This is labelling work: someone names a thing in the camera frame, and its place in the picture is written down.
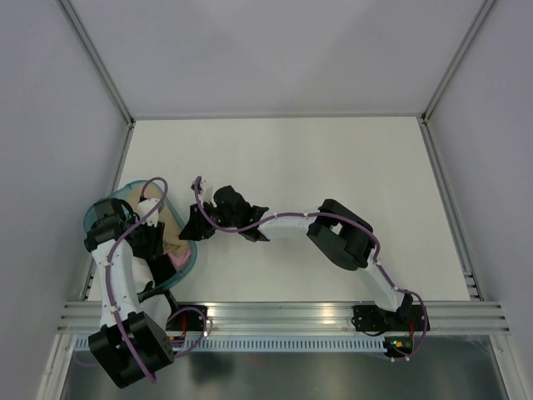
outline gray wall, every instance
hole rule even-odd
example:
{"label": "gray wall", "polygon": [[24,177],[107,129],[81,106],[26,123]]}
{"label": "gray wall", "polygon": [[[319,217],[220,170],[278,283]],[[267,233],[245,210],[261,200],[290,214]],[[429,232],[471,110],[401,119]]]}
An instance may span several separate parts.
{"label": "gray wall", "polygon": [[125,134],[53,0],[0,2],[0,388],[34,398]]}
{"label": "gray wall", "polygon": [[481,0],[72,0],[137,117],[421,113]]}
{"label": "gray wall", "polygon": [[488,298],[533,377],[533,2],[501,1],[437,108],[434,134]]}

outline glass panel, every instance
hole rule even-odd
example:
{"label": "glass panel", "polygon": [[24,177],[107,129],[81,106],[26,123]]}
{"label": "glass panel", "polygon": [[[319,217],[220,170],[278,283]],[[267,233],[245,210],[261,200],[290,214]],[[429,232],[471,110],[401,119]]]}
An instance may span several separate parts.
{"label": "glass panel", "polygon": [[[89,352],[78,362],[94,363]],[[487,338],[429,337],[410,362],[350,353],[193,353],[125,389],[72,361],[63,400],[507,399]]]}

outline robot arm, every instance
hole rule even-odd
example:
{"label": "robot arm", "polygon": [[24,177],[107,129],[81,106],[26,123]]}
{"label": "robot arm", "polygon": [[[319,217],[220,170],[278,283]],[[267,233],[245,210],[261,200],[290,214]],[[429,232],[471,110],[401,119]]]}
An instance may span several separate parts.
{"label": "robot arm", "polygon": [[[364,317],[358,316],[363,324],[358,322],[358,327],[354,322],[356,330],[408,332],[410,320],[420,319],[420,306],[412,305],[412,296],[395,290],[381,273],[374,257],[377,244],[369,236],[372,226],[339,202],[327,199],[312,211],[276,213],[268,207],[251,206],[231,186],[218,189],[213,201],[215,204],[204,199],[203,210],[198,202],[191,205],[190,220],[180,239],[210,238],[216,231],[213,222],[226,231],[225,228],[237,228],[227,232],[238,232],[252,242],[307,236],[332,263],[356,272],[374,298],[377,309],[365,309]],[[415,330],[421,330],[421,325],[417,324]]]}
{"label": "robot arm", "polygon": [[[138,207],[140,218],[155,203],[157,199],[141,202]],[[146,375],[124,342],[124,333],[132,342],[143,366],[152,373],[174,361],[172,346],[165,332],[171,312],[169,302],[162,294],[143,302],[139,302],[137,296],[153,284],[145,257],[161,254],[160,238],[164,226],[158,222],[155,211],[143,225],[118,244],[107,275],[107,255],[121,235],[131,227],[134,216],[131,209],[127,216],[121,201],[116,198],[104,199],[94,207],[97,221],[87,233],[85,247],[97,264],[102,289],[102,317],[100,331],[88,339],[89,348],[115,384],[124,388]],[[115,312],[118,312],[121,327],[117,325]]]}

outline white table surface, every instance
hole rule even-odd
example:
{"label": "white table surface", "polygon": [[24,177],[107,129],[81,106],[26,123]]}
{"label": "white table surface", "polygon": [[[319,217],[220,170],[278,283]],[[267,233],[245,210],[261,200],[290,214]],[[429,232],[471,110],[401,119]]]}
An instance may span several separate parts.
{"label": "white table surface", "polygon": [[[469,299],[414,117],[137,122],[121,186],[165,177],[187,220],[197,175],[277,211],[335,198],[374,227],[399,286],[426,300]],[[217,232],[197,246],[195,267],[172,289],[177,300],[371,300],[355,272],[333,265],[306,237],[252,243]]]}

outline enclosure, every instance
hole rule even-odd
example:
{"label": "enclosure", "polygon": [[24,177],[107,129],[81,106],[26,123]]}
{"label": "enclosure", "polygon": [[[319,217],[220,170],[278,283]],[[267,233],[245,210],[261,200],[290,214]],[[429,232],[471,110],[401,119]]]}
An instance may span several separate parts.
{"label": "enclosure", "polygon": [[[6,398],[531,398],[533,3],[0,10]],[[426,303],[421,351],[363,351],[352,307],[375,299],[311,241],[218,232],[172,288],[208,307],[204,344],[155,386],[84,366],[102,313],[85,212],[161,176],[186,221],[198,175],[272,210],[335,198],[367,220]]]}

